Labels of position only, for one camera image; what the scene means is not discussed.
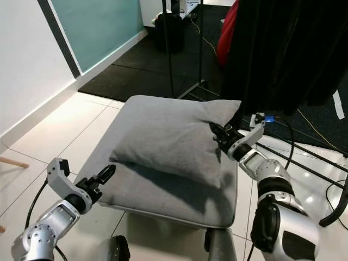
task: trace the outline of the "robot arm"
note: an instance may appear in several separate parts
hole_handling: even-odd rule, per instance
[[[315,261],[318,228],[295,197],[285,168],[251,147],[263,135],[264,126],[263,117],[254,116],[252,122],[254,129],[245,137],[230,126],[210,124],[221,150],[257,181],[259,199],[251,239],[267,261]]]
[[[53,261],[57,241],[74,226],[80,214],[87,213],[102,196],[98,186],[105,184],[115,170],[115,165],[109,165],[97,176],[83,178],[75,186],[67,179],[67,160],[53,159],[47,167],[47,181],[63,200],[52,205],[16,238],[11,248],[14,260]]]

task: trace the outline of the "white tape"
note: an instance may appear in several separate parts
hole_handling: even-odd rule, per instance
[[[335,109],[337,113],[337,117],[342,120],[344,119],[344,112],[342,108],[341,98],[339,97],[338,91],[336,91],[333,95],[333,101],[335,102]]]

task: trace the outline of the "white wall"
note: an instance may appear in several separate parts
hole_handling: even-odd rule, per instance
[[[74,81],[37,0],[0,0],[0,137]]]

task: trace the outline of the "black cable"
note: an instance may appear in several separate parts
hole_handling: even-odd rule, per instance
[[[254,250],[254,247],[255,247],[254,244],[252,244],[250,252],[249,252],[249,255],[248,255],[248,258],[246,259],[246,261],[250,261],[250,258],[251,258],[251,255],[252,255],[252,251]]]
[[[28,215],[27,215],[27,219],[26,219],[26,225],[24,229],[27,229],[29,227],[29,223],[30,223],[30,217],[32,215],[34,206],[36,204],[36,202],[38,201],[38,198],[40,196],[40,194],[42,193],[43,189],[45,188],[45,186],[47,185],[47,179],[45,179],[45,181],[43,182],[43,185],[41,186],[41,188],[39,189],[38,193],[36,194],[36,196],[34,197],[34,200],[32,202],[32,204],[30,205],[29,211],[28,211]],[[64,261],[67,261],[66,256],[64,255],[64,253],[62,252],[62,250],[60,250],[60,248],[56,245],[55,249],[58,251],[58,253],[61,255],[62,259]]]
[[[334,185],[334,184],[331,184],[330,186],[328,186],[327,189],[326,189],[326,191],[325,191],[326,200],[327,200],[328,204],[330,205],[330,207],[332,208],[332,210],[334,210],[334,208],[333,208],[333,206],[332,206],[330,200],[328,199],[327,193],[328,193],[329,188],[331,188],[333,185]],[[338,221],[341,223],[341,225],[342,225],[346,230],[348,230],[348,227],[346,227],[346,226],[343,224],[343,222],[341,221],[341,219],[338,219]]]
[[[294,147],[295,147],[294,131],[293,131],[293,128],[291,127],[290,123],[287,120],[285,120],[285,119],[283,119],[281,117],[278,117],[278,116],[276,116],[275,118],[283,121],[288,126],[288,129],[289,129],[289,132],[290,132],[291,151],[290,151],[290,155],[289,155],[289,158],[288,158],[288,162],[285,165],[285,169],[287,170],[289,165],[290,165],[291,159],[293,158],[293,154],[294,154]]]

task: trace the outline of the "chair seat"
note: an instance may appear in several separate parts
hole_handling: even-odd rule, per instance
[[[141,165],[110,162],[112,140],[112,133],[107,132],[75,181],[90,178],[107,165],[115,164],[115,174],[100,186],[101,204],[197,227],[231,226],[237,199],[237,162],[222,153],[218,189]]]

